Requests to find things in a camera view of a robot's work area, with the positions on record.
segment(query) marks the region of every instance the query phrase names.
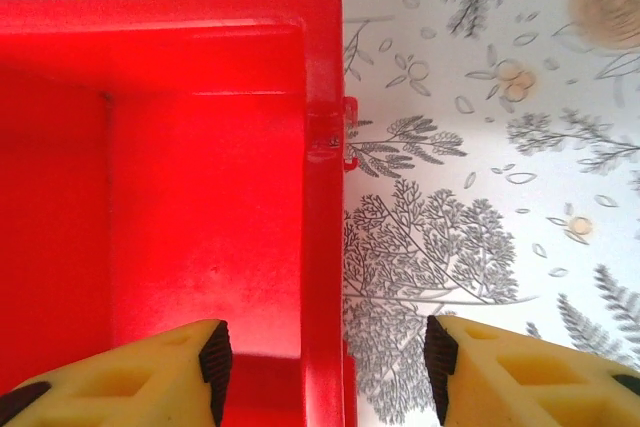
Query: red container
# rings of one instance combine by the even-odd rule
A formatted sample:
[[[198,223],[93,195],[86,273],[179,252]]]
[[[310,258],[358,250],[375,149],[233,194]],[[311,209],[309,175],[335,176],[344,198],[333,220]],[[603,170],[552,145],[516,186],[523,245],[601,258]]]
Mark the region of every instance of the red container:
[[[341,16],[0,1],[0,391],[219,317],[226,427],[355,425]]]

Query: blurry beige circle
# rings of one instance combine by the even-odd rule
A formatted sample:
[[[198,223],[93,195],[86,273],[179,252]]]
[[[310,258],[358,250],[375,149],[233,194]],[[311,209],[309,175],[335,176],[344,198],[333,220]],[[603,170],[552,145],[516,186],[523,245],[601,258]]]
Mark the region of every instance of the blurry beige circle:
[[[574,217],[569,221],[569,230],[574,234],[587,235],[593,230],[593,224],[585,217]]]
[[[591,42],[610,49],[640,47],[640,0],[571,0],[570,12]]]

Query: leaf illustration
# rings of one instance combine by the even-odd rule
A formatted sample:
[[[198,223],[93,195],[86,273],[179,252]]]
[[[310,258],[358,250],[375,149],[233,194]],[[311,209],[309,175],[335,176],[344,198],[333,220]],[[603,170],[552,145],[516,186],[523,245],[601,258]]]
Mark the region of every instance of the leaf illustration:
[[[553,34],[563,47],[578,54],[586,54],[593,50],[583,36],[583,30],[575,24],[568,24]]]
[[[409,77],[407,75],[399,75],[398,77],[396,77],[395,79],[393,79],[391,82],[389,82],[385,87],[388,89],[389,87],[394,87],[396,85],[401,84],[402,82],[404,82],[405,80],[407,80]]]
[[[438,35],[438,33],[433,30],[431,27],[422,27],[420,29],[420,37],[422,37],[425,40],[430,40],[436,37],[436,35]]]
[[[490,98],[492,98],[494,95],[496,95],[498,93],[498,90],[500,90],[500,85],[496,84],[493,87],[491,87],[491,90],[489,91],[489,93],[487,94],[487,99],[489,100]]]
[[[420,0],[402,0],[407,9],[417,9],[420,7]]]
[[[603,207],[619,207],[618,203],[613,200],[611,197],[607,197],[606,195],[596,195],[594,197],[596,203]]]
[[[487,64],[489,67],[494,67],[498,63],[498,52],[496,52],[496,46],[489,44],[487,46]]]
[[[390,37],[387,37],[382,41],[382,43],[380,44],[380,47],[378,47],[378,52],[386,52],[391,48],[392,45],[393,45],[393,39],[391,39]]]
[[[369,54],[367,54],[362,50],[358,50],[356,53],[358,54],[358,57],[360,57],[364,62],[366,62],[369,65],[373,65],[373,59]]]
[[[513,45],[516,47],[524,47],[538,38],[537,32],[527,32],[526,34],[519,35],[513,40]]]
[[[567,237],[569,237],[571,240],[573,240],[574,242],[578,242],[579,244],[583,244],[583,245],[589,245],[589,242],[587,242],[586,240],[584,240],[584,238],[579,235],[576,234],[572,231],[570,231],[569,229],[566,229],[564,231],[564,235],[566,235]]]
[[[542,339],[540,332],[538,331],[538,327],[533,322],[527,322],[527,335],[529,337],[533,337],[535,339]]]
[[[512,184],[522,185],[536,180],[538,176],[529,172],[517,172],[515,174],[509,174],[505,178]]]
[[[558,296],[558,310],[573,346],[583,352],[599,355],[629,365],[631,359],[622,352],[619,341],[611,341],[609,334],[597,323],[578,311],[565,294]]]
[[[383,160],[372,158],[370,160],[371,167],[373,167],[377,172],[384,175],[385,177],[390,177],[392,179],[399,179],[400,174],[394,172],[389,167],[389,164]]]
[[[413,115],[411,117],[398,119],[387,128],[387,132],[393,135],[399,134],[411,129],[421,120],[423,120],[422,115]]]
[[[358,167],[360,167],[365,174],[370,175],[371,177],[380,177],[378,173],[371,168],[367,159],[361,152],[356,151],[356,158],[358,159]]]
[[[463,95],[459,95],[455,100],[456,110],[461,114],[473,114],[475,109],[471,101]]]
[[[562,267],[556,267],[549,271],[549,276],[561,278],[561,277],[565,277],[568,273],[569,271],[567,269],[563,269]]]
[[[640,72],[640,54],[626,53],[609,62],[595,78],[608,79],[637,72]]]
[[[400,54],[395,56],[396,65],[402,70],[407,70],[407,60]]]
[[[546,59],[544,59],[542,65],[544,65],[545,69],[552,71],[558,70],[560,68],[560,64],[558,64],[558,61],[553,57],[547,57]]]
[[[560,227],[566,227],[569,225],[565,220],[558,219],[557,217],[547,217],[547,220],[552,224],[559,225]]]
[[[493,72],[488,72],[486,70],[478,70],[474,72],[467,72],[465,77],[470,79],[478,79],[478,80],[493,80],[496,78],[496,74]]]
[[[431,96],[431,92],[427,89],[422,82],[419,80],[411,80],[409,81],[409,85],[413,90],[415,90],[420,95],[424,95],[425,97]]]
[[[360,150],[366,154],[370,154],[372,152],[390,152],[390,153],[400,152],[398,149],[396,149],[392,145],[383,144],[381,142],[364,142],[363,144],[360,145]]]
[[[471,172],[469,175],[467,175],[466,180],[464,181],[464,188],[469,189],[476,181],[476,173],[475,172]]]
[[[516,109],[513,107],[513,103],[509,99],[507,99],[504,95],[500,96],[500,105],[504,110],[506,110],[510,114],[513,114],[516,111]]]
[[[418,144],[405,144],[405,146],[403,147],[403,150],[412,155],[415,155],[416,157],[418,157],[421,160],[424,160],[425,162],[429,162],[430,164],[442,165],[444,163],[440,159],[437,159],[434,156],[427,154],[425,150],[422,147],[420,147]]]
[[[533,244],[531,248],[533,249],[533,253],[538,257],[542,257],[543,259],[547,258],[547,251],[544,250],[544,247],[542,247],[540,244]]]

